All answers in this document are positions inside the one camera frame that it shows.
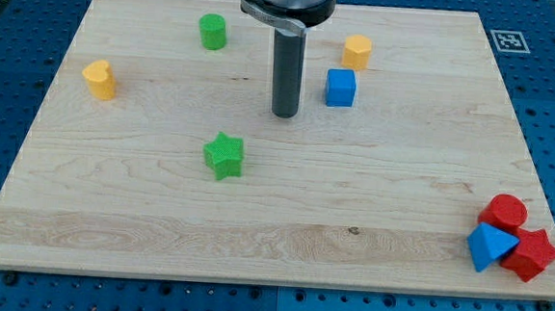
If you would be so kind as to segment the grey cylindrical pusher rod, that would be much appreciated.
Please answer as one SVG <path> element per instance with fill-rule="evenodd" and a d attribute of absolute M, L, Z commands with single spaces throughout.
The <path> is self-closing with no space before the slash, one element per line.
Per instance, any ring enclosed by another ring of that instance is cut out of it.
<path fill-rule="evenodd" d="M 305 37 L 275 29 L 273 53 L 272 111 L 280 118 L 299 111 Z"/>

